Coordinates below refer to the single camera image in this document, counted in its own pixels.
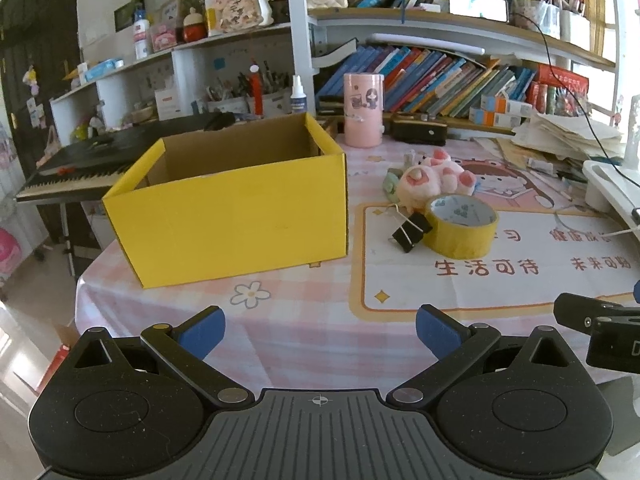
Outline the yellow tape roll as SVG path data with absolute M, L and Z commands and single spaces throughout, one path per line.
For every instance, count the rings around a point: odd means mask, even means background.
M 494 242 L 499 216 L 475 196 L 446 194 L 432 198 L 424 209 L 431 229 L 423 244 L 454 260 L 487 256 Z

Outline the black binder clip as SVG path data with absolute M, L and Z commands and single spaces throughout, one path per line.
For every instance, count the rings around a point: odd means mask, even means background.
M 371 212 L 371 240 L 394 246 L 404 254 L 417 248 L 431 230 L 424 214 L 398 204 L 376 207 Z

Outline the pink plush pig toy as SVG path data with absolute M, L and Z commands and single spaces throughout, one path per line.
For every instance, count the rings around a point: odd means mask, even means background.
M 423 156 L 408 167 L 396 186 L 399 206 L 409 214 L 424 211 L 426 204 L 434 197 L 458 194 L 472 196 L 476 187 L 476 177 L 463 169 L 442 148 L 430 156 Z

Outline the mint green eraser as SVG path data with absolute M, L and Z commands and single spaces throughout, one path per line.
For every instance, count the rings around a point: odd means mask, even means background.
M 396 196 L 399 181 L 400 177 L 398 177 L 398 175 L 394 174 L 393 172 L 388 172 L 385 175 L 385 178 L 383 180 L 383 191 L 389 198 L 391 198 L 392 196 Z

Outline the pink cartoon desk mat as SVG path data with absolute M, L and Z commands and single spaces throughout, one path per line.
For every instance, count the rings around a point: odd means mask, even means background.
M 490 253 L 454 260 L 394 241 L 401 218 L 383 192 L 405 144 L 387 141 L 347 153 L 347 257 L 262 274 L 144 289 L 117 244 L 81 277 L 75 321 L 115 336 L 156 322 L 179 324 L 214 304 L 224 310 L 224 341 L 208 362 L 252 389 L 386 390 L 433 362 L 416 338 L 416 310 L 432 304 L 462 323 L 485 322 L 528 335 L 554 321 L 563 292 L 631 304 L 639 246 L 608 217 L 574 207 L 559 183 L 517 174 L 472 141 L 449 154 L 471 163 L 498 212 Z

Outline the white desk lamp base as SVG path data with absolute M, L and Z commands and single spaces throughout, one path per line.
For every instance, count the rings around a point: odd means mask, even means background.
M 627 224 L 626 230 L 614 233 L 639 237 L 639 97 L 631 99 L 628 136 L 623 162 L 588 160 L 582 165 L 588 181 L 586 202 L 601 212 L 614 210 Z

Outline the yellow cardboard box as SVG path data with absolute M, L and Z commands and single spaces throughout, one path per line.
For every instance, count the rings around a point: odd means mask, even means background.
M 343 258 L 347 158 L 308 114 L 155 142 L 103 197 L 145 288 Z

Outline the pile of papers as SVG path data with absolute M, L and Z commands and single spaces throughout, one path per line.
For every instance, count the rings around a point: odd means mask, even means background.
M 588 116 L 541 115 L 534 110 L 533 115 L 512 132 L 512 141 L 517 146 L 558 159 L 623 158 L 625 153 L 622 135 Z

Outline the black electronic keyboard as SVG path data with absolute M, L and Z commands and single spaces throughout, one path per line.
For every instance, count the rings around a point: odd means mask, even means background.
M 102 200 L 106 192 L 165 136 L 233 125 L 230 112 L 213 112 L 105 133 L 58 151 L 15 195 L 19 204 L 49 205 Z

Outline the black brown desk organizer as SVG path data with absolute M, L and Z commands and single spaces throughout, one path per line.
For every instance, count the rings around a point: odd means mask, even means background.
M 408 144 L 445 146 L 448 125 L 425 114 L 393 114 L 390 118 L 390 136 Z

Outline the pink cylindrical humidifier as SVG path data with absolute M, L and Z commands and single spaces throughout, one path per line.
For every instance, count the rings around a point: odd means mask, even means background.
M 384 76 L 344 76 L 344 135 L 352 148 L 375 148 L 384 133 Z

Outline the white spray bottle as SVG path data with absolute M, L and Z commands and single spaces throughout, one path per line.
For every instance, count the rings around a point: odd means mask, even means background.
M 307 96 L 302 83 L 302 78 L 300 78 L 299 75 L 294 75 L 292 78 L 290 105 L 291 112 L 293 114 L 306 113 L 307 111 Z

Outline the white bookshelf unit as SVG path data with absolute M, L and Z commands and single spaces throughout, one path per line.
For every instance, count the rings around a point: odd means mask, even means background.
M 88 47 L 88 58 L 121 58 L 124 66 L 51 100 L 53 122 L 63 145 L 70 145 L 73 131 L 96 110 L 108 128 L 118 127 L 134 104 L 155 96 L 154 90 L 142 89 L 142 82 L 153 67 L 166 64 L 172 66 L 172 95 L 184 116 L 193 114 L 194 102 L 205 98 L 206 87 L 215 79 L 236 76 L 253 63 L 301 76 L 307 102 L 312 104 L 314 77 L 352 53 L 346 47 L 350 40 L 406 44 L 419 39 L 448 41 L 451 51 L 469 56 L 515 56 L 564 67 L 579 64 L 610 73 L 616 70 L 613 62 L 569 42 L 484 18 L 421 10 L 301 10 L 291 23 L 178 44 L 142 60 L 134 56 L 131 29 L 105 37 Z

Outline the pink floral ceramic figure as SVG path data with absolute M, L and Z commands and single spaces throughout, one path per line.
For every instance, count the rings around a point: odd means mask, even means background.
M 272 0 L 213 0 L 218 32 L 242 32 L 274 23 Z

